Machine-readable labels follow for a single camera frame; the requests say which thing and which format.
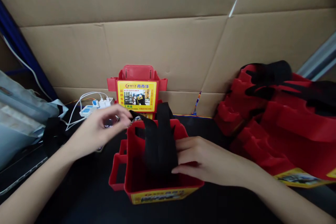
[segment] cardboard box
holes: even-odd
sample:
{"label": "cardboard box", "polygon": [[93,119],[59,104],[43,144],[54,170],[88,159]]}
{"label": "cardboard box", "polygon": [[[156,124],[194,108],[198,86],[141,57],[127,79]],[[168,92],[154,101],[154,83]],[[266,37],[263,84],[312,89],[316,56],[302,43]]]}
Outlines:
{"label": "cardboard box", "polygon": [[168,79],[175,114],[212,116],[239,68],[296,71],[336,31],[336,0],[3,0],[60,98],[107,90],[128,64]]}

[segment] charger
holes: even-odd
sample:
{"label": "charger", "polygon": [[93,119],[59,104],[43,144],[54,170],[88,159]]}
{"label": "charger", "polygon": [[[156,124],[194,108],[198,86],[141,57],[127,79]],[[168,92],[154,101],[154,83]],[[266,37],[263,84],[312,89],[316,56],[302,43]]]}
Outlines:
{"label": "charger", "polygon": [[113,103],[114,100],[111,97],[107,97],[106,100],[100,99],[98,109],[104,109],[106,107],[110,107]]}

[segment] white wire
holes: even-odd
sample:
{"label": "white wire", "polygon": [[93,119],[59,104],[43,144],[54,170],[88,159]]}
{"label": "white wire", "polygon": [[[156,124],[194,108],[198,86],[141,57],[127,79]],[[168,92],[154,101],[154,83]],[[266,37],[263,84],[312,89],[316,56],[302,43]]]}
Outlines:
{"label": "white wire", "polygon": [[72,126],[74,126],[75,124],[77,124],[77,123],[79,123],[79,122],[81,122],[81,121],[83,121],[83,120],[85,120],[85,119],[87,118],[87,117],[83,117],[82,119],[80,119],[80,120],[78,120],[78,121],[71,122],[71,119],[72,119],[72,116],[73,116],[73,114],[74,114],[74,111],[75,111],[75,109],[76,109],[77,104],[80,103],[80,107],[81,107],[81,108],[80,108],[80,111],[82,111],[82,99],[83,99],[84,97],[89,96],[89,95],[92,95],[92,94],[94,94],[94,93],[99,94],[101,99],[103,99],[102,96],[101,96],[101,94],[104,94],[104,95],[106,95],[106,97],[108,97],[107,94],[102,93],[102,92],[89,92],[89,93],[85,93],[85,94],[83,94],[83,95],[79,98],[79,100],[76,102],[76,104],[75,104],[75,106],[74,106],[74,108],[73,108],[73,110],[72,110],[72,113],[71,113],[71,115],[70,115],[69,122],[66,122],[66,121],[62,120],[62,122],[64,122],[64,123],[66,124],[66,129],[65,129],[65,131],[67,131],[68,129],[70,129],[70,128],[71,128]]}
{"label": "white wire", "polygon": [[50,96],[49,95],[47,95],[47,93],[43,90],[43,88],[41,87],[41,85],[40,85],[40,83],[39,83],[39,80],[37,79],[37,76],[36,76],[36,74],[35,74],[35,72],[33,71],[33,69],[31,69],[15,52],[14,52],[14,50],[11,48],[11,46],[9,45],[9,43],[8,43],[8,41],[7,41],[7,39],[5,38],[5,36],[3,36],[3,40],[4,40],[4,42],[6,43],[6,45],[8,46],[8,48],[11,50],[11,52],[14,54],[14,56],[19,60],[19,61],[21,61],[21,63],[23,64],[23,65],[25,65],[26,66],[26,68],[28,68],[32,73],[33,73],[33,75],[34,75],[34,78],[35,78],[35,80],[36,80],[36,83],[37,83],[37,85],[38,85],[38,87],[41,89],[41,91],[46,95],[46,97],[48,97],[51,101],[53,101],[51,98],[50,98]]}

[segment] stacked tool bags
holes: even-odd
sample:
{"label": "stacked tool bags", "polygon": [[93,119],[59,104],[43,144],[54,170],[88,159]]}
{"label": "stacked tool bags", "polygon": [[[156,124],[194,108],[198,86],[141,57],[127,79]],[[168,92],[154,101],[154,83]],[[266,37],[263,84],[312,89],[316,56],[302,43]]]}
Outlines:
{"label": "stacked tool bags", "polygon": [[214,118],[232,152],[290,186],[336,181],[336,84],[312,82],[285,61],[241,68]]}

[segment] yellow sticker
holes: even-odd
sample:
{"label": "yellow sticker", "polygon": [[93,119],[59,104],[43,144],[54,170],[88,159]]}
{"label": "yellow sticker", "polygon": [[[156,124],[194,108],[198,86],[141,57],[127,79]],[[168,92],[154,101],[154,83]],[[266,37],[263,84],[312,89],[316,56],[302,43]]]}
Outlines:
{"label": "yellow sticker", "polygon": [[316,178],[304,172],[300,168],[294,168],[284,173],[280,173],[274,177],[288,186],[303,188],[312,188],[334,182]]}
{"label": "yellow sticker", "polygon": [[327,174],[328,177],[336,179],[336,168]]}
{"label": "yellow sticker", "polygon": [[[153,120],[153,114],[154,113],[139,113],[139,114],[143,115],[144,117],[147,117],[148,119]],[[133,121],[141,121],[140,116],[135,117]]]}
{"label": "yellow sticker", "polygon": [[145,203],[182,200],[188,195],[192,194],[197,189],[198,187],[172,190],[156,190],[143,193],[140,192],[137,194],[132,194],[132,202],[134,205],[138,205]]}
{"label": "yellow sticker", "polygon": [[118,81],[118,102],[138,112],[154,112],[156,82]]}

